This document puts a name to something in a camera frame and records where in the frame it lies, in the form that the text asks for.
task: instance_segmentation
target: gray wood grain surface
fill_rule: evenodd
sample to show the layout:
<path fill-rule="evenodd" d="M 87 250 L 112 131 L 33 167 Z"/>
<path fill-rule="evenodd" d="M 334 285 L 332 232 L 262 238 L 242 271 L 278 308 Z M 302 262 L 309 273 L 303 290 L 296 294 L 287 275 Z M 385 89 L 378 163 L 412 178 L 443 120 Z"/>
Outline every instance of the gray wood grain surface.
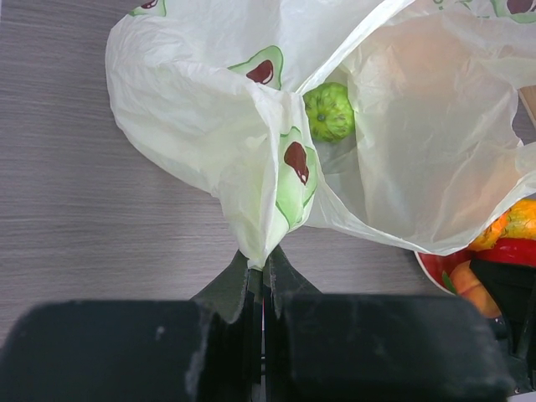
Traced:
<path fill-rule="evenodd" d="M 189 298 L 236 251 L 218 201 L 151 164 L 114 123 L 106 39 L 138 2 L 3 0 L 0 342 L 39 302 Z M 523 111 L 515 127 L 533 136 Z M 325 292 L 439 292 L 405 250 L 308 228 L 282 246 Z"/>

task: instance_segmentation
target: black object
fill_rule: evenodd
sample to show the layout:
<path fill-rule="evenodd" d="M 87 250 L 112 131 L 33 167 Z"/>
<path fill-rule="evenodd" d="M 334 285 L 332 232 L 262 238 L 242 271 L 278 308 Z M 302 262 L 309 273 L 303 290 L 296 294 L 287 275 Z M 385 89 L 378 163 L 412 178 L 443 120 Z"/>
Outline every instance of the black object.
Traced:
<path fill-rule="evenodd" d="M 503 402 L 499 344 L 467 301 L 323 295 L 278 247 L 263 272 L 237 253 L 191 301 L 33 309 L 0 353 L 0 401 Z"/>
<path fill-rule="evenodd" d="M 502 317 L 492 328 L 517 382 L 517 393 L 536 383 L 536 270 L 529 266 L 473 260 L 471 269 L 492 295 Z"/>

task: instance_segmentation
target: green fruit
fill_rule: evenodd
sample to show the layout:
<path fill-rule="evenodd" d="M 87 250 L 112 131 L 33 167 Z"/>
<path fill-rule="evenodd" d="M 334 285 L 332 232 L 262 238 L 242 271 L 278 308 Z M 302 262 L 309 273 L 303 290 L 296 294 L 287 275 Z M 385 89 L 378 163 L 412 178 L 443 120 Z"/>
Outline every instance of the green fruit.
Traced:
<path fill-rule="evenodd" d="M 313 139 L 338 142 L 355 133 L 355 118 L 346 86 L 325 82 L 307 92 L 303 100 Z"/>
<path fill-rule="evenodd" d="M 166 0 L 152 0 L 151 2 L 145 3 L 140 7 L 134 8 L 129 12 L 132 17 L 137 15 L 156 15 L 158 17 L 165 17 L 167 14 L 166 11 Z"/>
<path fill-rule="evenodd" d="M 274 90 L 280 90 L 283 53 L 277 46 L 268 46 L 248 61 L 230 66 L 229 70 Z"/>

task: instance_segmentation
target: avocado print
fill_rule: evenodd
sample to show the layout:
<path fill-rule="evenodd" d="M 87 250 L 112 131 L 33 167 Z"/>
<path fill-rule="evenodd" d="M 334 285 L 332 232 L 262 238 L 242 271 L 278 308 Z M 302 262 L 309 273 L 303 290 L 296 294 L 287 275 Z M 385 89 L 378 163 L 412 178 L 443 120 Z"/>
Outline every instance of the avocado print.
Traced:
<path fill-rule="evenodd" d="M 248 61 L 230 66 L 229 70 L 245 75 L 259 84 L 280 90 L 283 53 L 277 46 L 268 46 Z"/>
<path fill-rule="evenodd" d="M 149 3 L 142 4 L 140 7 L 134 8 L 129 12 L 131 16 L 137 15 L 156 15 L 158 17 L 165 17 L 166 12 L 166 0 L 152 0 Z"/>
<path fill-rule="evenodd" d="M 302 133 L 293 127 L 281 134 L 276 207 L 289 229 L 303 221 L 306 206 L 317 189 L 317 152 L 302 145 Z"/>
<path fill-rule="evenodd" d="M 492 0 L 498 17 L 510 17 L 517 23 L 536 23 L 536 0 Z"/>

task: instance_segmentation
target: plastic bag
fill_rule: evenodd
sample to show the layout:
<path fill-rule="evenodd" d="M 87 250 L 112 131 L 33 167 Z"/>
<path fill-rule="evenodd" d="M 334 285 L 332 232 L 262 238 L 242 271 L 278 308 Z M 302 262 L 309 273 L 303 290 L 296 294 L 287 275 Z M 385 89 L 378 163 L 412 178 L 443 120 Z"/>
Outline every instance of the plastic bag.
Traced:
<path fill-rule="evenodd" d="M 219 198 L 252 266 L 303 224 L 448 254 L 536 191 L 512 129 L 536 84 L 533 0 L 153 0 L 106 48 L 117 125 Z M 302 95 L 348 85 L 356 136 Z"/>

